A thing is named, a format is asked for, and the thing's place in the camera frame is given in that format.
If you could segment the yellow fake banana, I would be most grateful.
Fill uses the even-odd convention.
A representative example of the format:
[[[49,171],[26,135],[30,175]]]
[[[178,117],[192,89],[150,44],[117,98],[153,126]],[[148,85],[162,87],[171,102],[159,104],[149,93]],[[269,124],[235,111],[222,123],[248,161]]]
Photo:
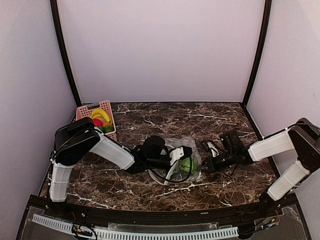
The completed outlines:
[[[106,120],[108,123],[112,124],[113,121],[112,121],[112,118],[108,115],[108,113],[101,109],[101,108],[97,108],[97,109],[94,109],[91,113],[91,116],[90,118],[93,120],[93,119],[97,119],[97,118],[103,118],[104,120]]]

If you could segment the pink fake fruit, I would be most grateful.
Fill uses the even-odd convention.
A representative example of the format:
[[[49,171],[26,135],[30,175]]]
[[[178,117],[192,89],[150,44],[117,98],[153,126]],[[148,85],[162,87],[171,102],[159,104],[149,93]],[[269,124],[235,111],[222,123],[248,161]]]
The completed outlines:
[[[103,126],[103,122],[102,122],[100,119],[98,119],[98,118],[95,118],[95,119],[93,119],[92,121],[93,121],[93,123],[94,123],[94,125],[95,125],[96,127],[102,127],[102,126]]]

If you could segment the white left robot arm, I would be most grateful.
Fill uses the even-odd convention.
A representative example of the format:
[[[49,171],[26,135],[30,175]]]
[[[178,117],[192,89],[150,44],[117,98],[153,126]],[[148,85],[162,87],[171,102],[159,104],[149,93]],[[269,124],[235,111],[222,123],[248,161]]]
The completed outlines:
[[[49,197],[51,210],[60,218],[67,218],[71,213],[70,206],[64,202],[67,187],[73,167],[87,153],[94,153],[132,175],[153,169],[171,171],[185,154],[182,147],[168,149],[165,140],[156,135],[130,150],[106,136],[89,117],[59,128],[54,135],[51,155],[53,172]]]

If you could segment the green fake watermelon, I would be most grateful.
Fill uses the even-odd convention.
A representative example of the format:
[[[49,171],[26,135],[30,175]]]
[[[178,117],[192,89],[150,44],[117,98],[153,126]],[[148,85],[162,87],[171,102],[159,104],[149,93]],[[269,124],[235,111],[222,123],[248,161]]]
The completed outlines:
[[[178,161],[178,169],[184,172],[191,171],[194,174],[197,171],[197,163],[192,158],[185,158]]]

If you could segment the green fake bell pepper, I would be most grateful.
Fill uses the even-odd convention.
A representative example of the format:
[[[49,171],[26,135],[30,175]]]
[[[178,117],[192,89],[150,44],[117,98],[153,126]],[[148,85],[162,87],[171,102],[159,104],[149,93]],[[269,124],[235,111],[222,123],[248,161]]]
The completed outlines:
[[[105,132],[105,128],[103,126],[98,126],[97,128],[101,130],[103,133]]]

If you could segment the clear zip top bag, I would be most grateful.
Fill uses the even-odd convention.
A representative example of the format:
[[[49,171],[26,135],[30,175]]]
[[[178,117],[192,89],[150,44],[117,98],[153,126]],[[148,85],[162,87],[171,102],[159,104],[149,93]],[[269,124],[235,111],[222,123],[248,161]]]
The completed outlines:
[[[165,138],[165,146],[169,150],[169,169],[148,170],[150,177],[160,185],[184,184],[202,179],[202,159],[195,140],[183,138]]]

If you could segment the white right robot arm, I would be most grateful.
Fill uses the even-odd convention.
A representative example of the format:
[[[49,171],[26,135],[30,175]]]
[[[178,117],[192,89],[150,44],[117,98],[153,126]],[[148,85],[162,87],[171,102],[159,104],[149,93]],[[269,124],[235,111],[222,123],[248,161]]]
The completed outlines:
[[[253,165],[268,158],[278,161],[289,158],[282,165],[280,176],[264,190],[255,205],[255,213],[260,217],[266,217],[286,194],[320,168],[320,128],[305,117],[249,146],[244,145],[236,131],[222,134],[220,141],[223,148],[212,140],[201,142],[203,149],[210,153],[202,165],[207,173]]]

